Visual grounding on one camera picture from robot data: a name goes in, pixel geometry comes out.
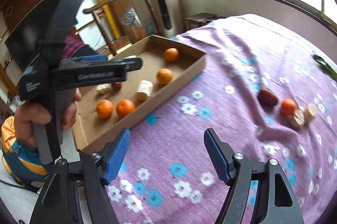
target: tangerine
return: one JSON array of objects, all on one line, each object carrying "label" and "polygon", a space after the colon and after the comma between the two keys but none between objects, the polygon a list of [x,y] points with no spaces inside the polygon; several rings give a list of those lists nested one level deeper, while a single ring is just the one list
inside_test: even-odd
[{"label": "tangerine", "polygon": [[107,99],[99,101],[96,105],[96,113],[100,118],[110,117],[113,110],[114,106]]},{"label": "tangerine", "polygon": [[167,49],[164,53],[164,59],[168,62],[176,62],[179,57],[179,51],[177,48]]},{"label": "tangerine", "polygon": [[160,69],[157,73],[157,81],[162,84],[166,85],[173,79],[173,73],[170,69]]},{"label": "tangerine", "polygon": [[134,111],[134,104],[128,99],[123,99],[119,101],[116,106],[116,112],[119,117],[125,117],[129,113]]},{"label": "tangerine", "polygon": [[286,98],[281,104],[281,113],[285,116],[292,116],[296,111],[297,105],[291,98]]}]

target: cardboard box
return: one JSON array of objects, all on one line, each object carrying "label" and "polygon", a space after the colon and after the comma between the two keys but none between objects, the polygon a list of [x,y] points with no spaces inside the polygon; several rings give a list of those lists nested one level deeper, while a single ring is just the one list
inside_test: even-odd
[{"label": "cardboard box", "polygon": [[[179,50],[180,56],[177,62],[168,63],[164,60],[164,52],[168,48]],[[107,142],[115,139],[121,128],[131,129],[137,122],[200,74],[206,65],[205,52],[156,35],[142,39],[112,60],[132,55],[142,58],[143,67],[139,71],[127,73],[128,80],[123,82],[119,92],[109,91],[105,95],[99,95],[93,86],[78,103],[76,123],[73,127],[78,151],[85,154],[101,151]],[[174,73],[173,80],[165,86],[160,85],[156,80],[157,71],[162,68],[168,68]],[[149,80],[153,83],[153,93],[145,102],[139,102],[135,98],[141,80]],[[99,118],[94,110],[98,101],[105,98],[109,99],[115,107],[120,100],[129,99],[135,104],[136,109],[122,119],[117,116],[116,110],[110,118]]]}]

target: blue gripper pad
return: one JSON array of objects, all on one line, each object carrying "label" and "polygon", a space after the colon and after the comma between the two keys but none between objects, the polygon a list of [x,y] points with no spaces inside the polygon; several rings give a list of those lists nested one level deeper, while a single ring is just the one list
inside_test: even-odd
[{"label": "blue gripper pad", "polygon": [[129,129],[122,129],[116,139],[113,141],[114,148],[107,160],[107,171],[104,176],[106,185],[109,185],[112,180],[116,179],[119,169],[122,166],[127,149],[131,141]]},{"label": "blue gripper pad", "polygon": [[219,179],[228,184],[231,181],[229,165],[220,147],[208,131],[205,131],[203,141]]},{"label": "blue gripper pad", "polygon": [[81,61],[82,62],[83,61],[108,61],[108,56],[106,54],[93,55],[93,56],[85,57]]}]

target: purple tablecloth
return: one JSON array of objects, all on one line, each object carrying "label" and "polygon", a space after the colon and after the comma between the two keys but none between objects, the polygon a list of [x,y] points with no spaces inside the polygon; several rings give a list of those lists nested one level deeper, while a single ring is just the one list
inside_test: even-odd
[{"label": "purple tablecloth", "polygon": [[[207,52],[207,66],[182,90],[131,130],[131,145],[107,187],[120,223],[214,223],[228,187],[217,178],[203,144],[213,128],[235,152],[282,165],[306,224],[323,213],[337,188],[336,82],[315,65],[313,45],[256,15],[230,17],[178,35]],[[257,101],[261,86],[318,116],[298,131]],[[252,214],[251,183],[242,223]]]}]

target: black tv screen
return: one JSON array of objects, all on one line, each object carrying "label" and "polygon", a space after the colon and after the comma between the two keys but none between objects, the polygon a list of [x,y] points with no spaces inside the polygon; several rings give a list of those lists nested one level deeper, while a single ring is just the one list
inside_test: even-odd
[{"label": "black tv screen", "polygon": [[6,40],[6,46],[22,71],[38,56],[50,19],[60,0],[43,0],[32,9]]}]

